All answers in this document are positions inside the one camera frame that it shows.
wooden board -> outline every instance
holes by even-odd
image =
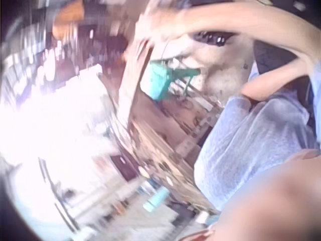
[[[172,1],[173,0],[150,0],[144,13],[150,13],[160,6],[169,7]],[[137,88],[139,88],[139,83],[152,52],[152,49],[146,49],[137,60],[136,50],[138,45],[139,42],[133,42],[127,51],[127,64],[119,89],[117,118],[124,127],[128,126],[132,106],[136,100]]]

hand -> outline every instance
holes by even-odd
[[[179,12],[158,10],[152,14],[141,15],[136,23],[135,39],[150,44],[176,39],[184,34]]]

person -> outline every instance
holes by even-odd
[[[321,216],[321,32],[274,7],[226,3],[142,16],[136,39],[154,43],[202,30],[243,33],[297,56],[262,75],[254,66],[257,77],[229,99],[203,145],[195,183],[222,210],[208,240],[304,240]],[[307,111],[282,89],[305,75],[316,138]]]

blurry skin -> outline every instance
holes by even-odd
[[[306,240],[321,227],[320,168],[320,156],[297,159],[253,178],[226,205],[213,240]]]
[[[312,73],[321,58],[320,30],[285,11],[252,3],[157,11],[141,16],[135,38],[153,44],[210,30],[243,33],[297,55],[243,87],[242,94],[258,101]],[[216,231],[194,241],[306,240],[313,227],[321,228],[321,157],[317,155],[316,150],[303,150],[250,180],[227,203]]]

gray shirt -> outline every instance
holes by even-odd
[[[218,209],[245,182],[302,149],[318,149],[308,113],[293,92],[279,92],[254,107],[229,99],[195,163],[195,182]]]

